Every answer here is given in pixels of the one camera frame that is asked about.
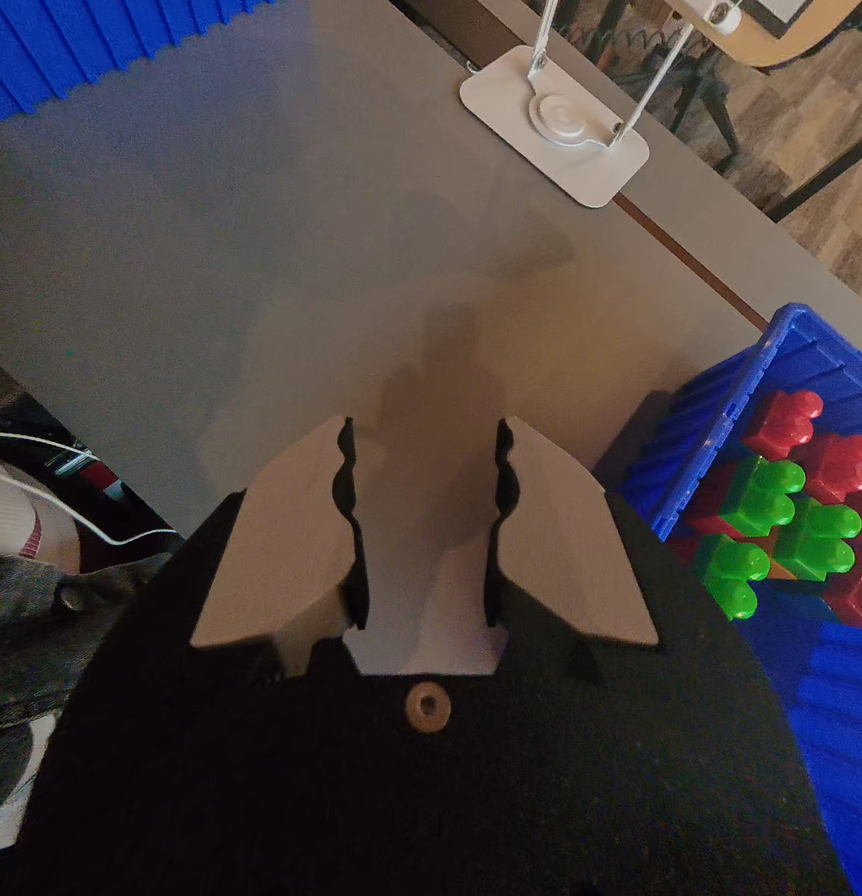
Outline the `person's grey jacket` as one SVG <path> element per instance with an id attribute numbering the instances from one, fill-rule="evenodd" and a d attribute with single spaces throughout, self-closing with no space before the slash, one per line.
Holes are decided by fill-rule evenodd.
<path id="1" fill-rule="evenodd" d="M 0 732 L 62 710 L 103 638 L 183 544 L 165 533 L 126 563 L 76 574 L 0 554 Z"/>

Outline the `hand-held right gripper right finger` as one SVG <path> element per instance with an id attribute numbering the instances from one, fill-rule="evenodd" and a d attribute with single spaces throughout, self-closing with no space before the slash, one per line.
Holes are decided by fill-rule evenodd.
<path id="1" fill-rule="evenodd" d="M 496 428 L 494 502 L 484 578 L 487 625 L 509 626 L 518 589 L 600 640 L 655 647 L 660 638 L 604 488 L 571 454 L 518 418 Z"/>

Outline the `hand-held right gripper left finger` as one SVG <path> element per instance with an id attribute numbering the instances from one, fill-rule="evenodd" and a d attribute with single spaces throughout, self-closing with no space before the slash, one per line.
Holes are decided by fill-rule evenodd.
<path id="1" fill-rule="evenodd" d="M 190 637 L 212 651 L 264 644 L 287 678 L 314 647 L 365 629 L 366 550 L 355 510 L 353 419 L 331 417 L 247 487 Z"/>

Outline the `blue ribbed plastic bin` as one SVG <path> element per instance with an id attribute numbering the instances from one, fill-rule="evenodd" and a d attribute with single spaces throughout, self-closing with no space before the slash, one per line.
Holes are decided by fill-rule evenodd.
<path id="1" fill-rule="evenodd" d="M 807 475 L 791 499 L 849 507 L 862 521 L 862 353 L 812 308 L 787 305 L 759 342 L 688 381 L 627 468 L 618 491 L 689 564 L 703 532 L 737 537 L 718 515 L 720 487 L 744 460 L 789 460 Z M 760 606 L 740 620 L 779 693 L 805 758 L 828 834 L 862 894 L 862 531 L 850 570 L 776 527 L 754 539 L 774 560 L 753 584 Z"/>
<path id="2" fill-rule="evenodd" d="M 269 1 L 0 1 L 0 122 Z"/>

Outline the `pile of red green blocks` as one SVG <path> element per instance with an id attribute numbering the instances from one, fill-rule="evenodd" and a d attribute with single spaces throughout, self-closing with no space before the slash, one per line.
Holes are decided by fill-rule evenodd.
<path id="1" fill-rule="evenodd" d="M 767 582 L 862 628 L 862 432 L 818 429 L 826 409 L 811 390 L 761 397 L 668 540 L 732 621 Z"/>

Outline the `white shoe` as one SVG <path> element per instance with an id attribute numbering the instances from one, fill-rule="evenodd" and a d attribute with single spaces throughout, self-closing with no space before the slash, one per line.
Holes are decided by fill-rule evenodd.
<path id="1" fill-rule="evenodd" d="M 0 850 L 14 845 L 59 712 L 0 728 Z"/>

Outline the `pink striped white cloth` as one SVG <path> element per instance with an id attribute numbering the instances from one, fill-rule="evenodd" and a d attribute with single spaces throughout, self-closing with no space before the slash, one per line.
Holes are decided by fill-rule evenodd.
<path id="1" fill-rule="evenodd" d="M 0 554 L 34 559 L 69 574 L 80 572 L 76 522 L 52 502 L 22 489 L 21 484 L 44 489 L 20 469 L 0 463 Z"/>

